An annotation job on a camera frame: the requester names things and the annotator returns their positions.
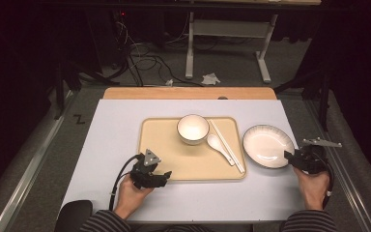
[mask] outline white spoon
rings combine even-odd
[[[219,151],[219,153],[221,153],[228,160],[231,166],[234,166],[234,160],[231,159],[231,157],[224,151],[221,145],[221,140],[219,140],[218,136],[215,134],[210,134],[207,137],[207,142],[209,143],[210,147]]]

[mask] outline white plate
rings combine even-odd
[[[248,129],[243,135],[243,149],[254,161],[269,168],[287,165],[284,151],[295,152],[291,138],[284,131],[269,125]]]

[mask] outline white bowl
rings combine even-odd
[[[210,131],[209,122],[200,115],[190,114],[183,117],[177,124],[180,138],[188,145],[202,143]]]
[[[295,152],[294,143],[282,130],[270,125],[258,125],[243,135],[243,149],[257,163],[279,168],[288,164],[284,151]]]

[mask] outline paper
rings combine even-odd
[[[215,76],[214,73],[211,73],[211,74],[207,74],[207,75],[203,75],[203,82],[201,82],[202,84],[207,84],[207,85],[215,85],[217,82],[221,82],[219,81],[219,79]]]

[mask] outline wooden board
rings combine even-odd
[[[136,100],[276,100],[275,92],[269,87],[111,87],[104,99]]]
[[[142,124],[138,151],[145,154],[146,149],[150,149],[161,158],[155,174],[172,171],[170,180],[232,180],[245,176],[246,172],[240,173],[236,165],[231,166],[223,155],[208,145],[207,141],[196,146],[185,144],[177,132],[180,119],[150,118]],[[228,117],[206,119],[215,122],[246,170],[237,122]],[[216,134],[211,125],[210,133]]]

